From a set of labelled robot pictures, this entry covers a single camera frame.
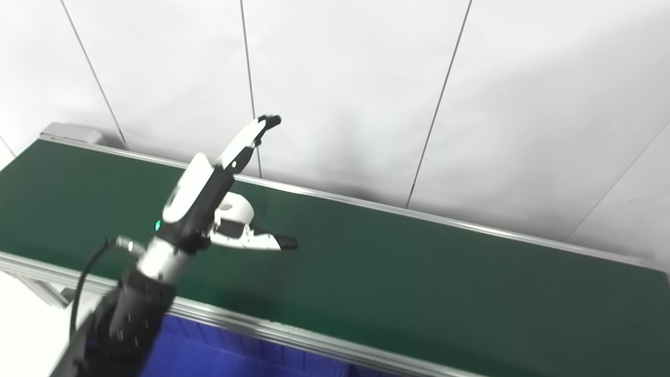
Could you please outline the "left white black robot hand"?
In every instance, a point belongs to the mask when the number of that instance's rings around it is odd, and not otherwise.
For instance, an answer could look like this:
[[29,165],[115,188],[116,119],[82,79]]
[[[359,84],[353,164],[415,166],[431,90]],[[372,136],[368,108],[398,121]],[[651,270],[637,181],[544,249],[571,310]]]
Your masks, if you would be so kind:
[[230,191],[265,133],[282,122],[279,115],[261,115],[245,126],[214,162],[197,153],[168,198],[155,234],[194,254],[211,244],[239,250],[297,250],[296,238],[252,226],[242,213],[226,213],[221,204],[250,207],[244,196]]

